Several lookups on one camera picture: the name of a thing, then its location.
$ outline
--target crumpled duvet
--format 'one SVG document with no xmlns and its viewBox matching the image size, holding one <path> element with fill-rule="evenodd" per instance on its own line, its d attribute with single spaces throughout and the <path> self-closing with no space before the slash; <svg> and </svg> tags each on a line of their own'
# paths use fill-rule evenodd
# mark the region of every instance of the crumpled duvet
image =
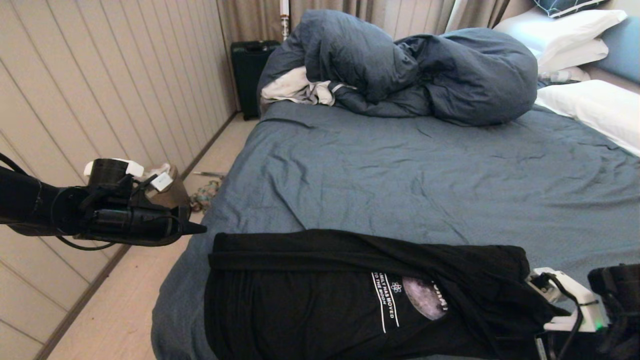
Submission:
<svg viewBox="0 0 640 360">
<path fill-rule="evenodd" d="M 309 83 L 329 81 L 337 106 L 375 117 L 495 125 L 521 116 L 536 99 L 533 54 L 509 35 L 484 28 L 394 42 L 356 17 L 309 10 L 269 57 L 258 95 L 299 67 Z"/>
</svg>

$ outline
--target black suitcase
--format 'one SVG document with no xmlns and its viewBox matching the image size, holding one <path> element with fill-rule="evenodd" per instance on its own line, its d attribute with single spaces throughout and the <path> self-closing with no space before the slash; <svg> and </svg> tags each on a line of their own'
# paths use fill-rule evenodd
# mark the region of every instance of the black suitcase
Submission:
<svg viewBox="0 0 640 360">
<path fill-rule="evenodd" d="M 236 88 L 244 119 L 258 117 L 258 80 L 269 55 L 280 45 L 274 40 L 246 41 L 231 44 Z"/>
</svg>

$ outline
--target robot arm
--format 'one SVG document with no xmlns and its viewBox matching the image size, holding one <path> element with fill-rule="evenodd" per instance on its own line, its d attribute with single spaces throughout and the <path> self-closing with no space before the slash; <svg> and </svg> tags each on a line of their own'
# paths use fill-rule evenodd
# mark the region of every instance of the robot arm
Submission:
<svg viewBox="0 0 640 360">
<path fill-rule="evenodd" d="M 15 170 L 0 167 L 0 224 L 17 233 L 162 246 L 207 230 L 188 221 L 187 206 L 152 204 L 145 188 L 155 177 L 135 181 L 126 161 L 97 159 L 87 186 L 57 188 L 28 176 L 2 154 L 0 160 Z"/>
</svg>

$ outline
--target blue bed sheet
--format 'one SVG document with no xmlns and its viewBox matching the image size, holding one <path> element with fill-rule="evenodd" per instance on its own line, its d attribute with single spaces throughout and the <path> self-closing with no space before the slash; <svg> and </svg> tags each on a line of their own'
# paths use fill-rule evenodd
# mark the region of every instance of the blue bed sheet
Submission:
<svg viewBox="0 0 640 360">
<path fill-rule="evenodd" d="M 640 258 L 640 160 L 535 108 L 501 126 L 383 119 L 278 102 L 251 133 L 153 314 L 160 360 L 215 359 L 204 333 L 216 233 L 340 229 L 447 244 L 508 244 L 582 284 Z M 453 359 L 433 356 L 430 359 Z"/>
</svg>

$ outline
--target dark patterned pillow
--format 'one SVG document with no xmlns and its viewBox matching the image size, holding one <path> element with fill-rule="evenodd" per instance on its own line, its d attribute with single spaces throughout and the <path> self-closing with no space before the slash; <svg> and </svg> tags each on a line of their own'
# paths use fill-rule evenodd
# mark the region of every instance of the dark patterned pillow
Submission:
<svg viewBox="0 0 640 360">
<path fill-rule="evenodd" d="M 558 18 L 596 8 L 609 0 L 533 0 L 549 17 Z"/>
</svg>

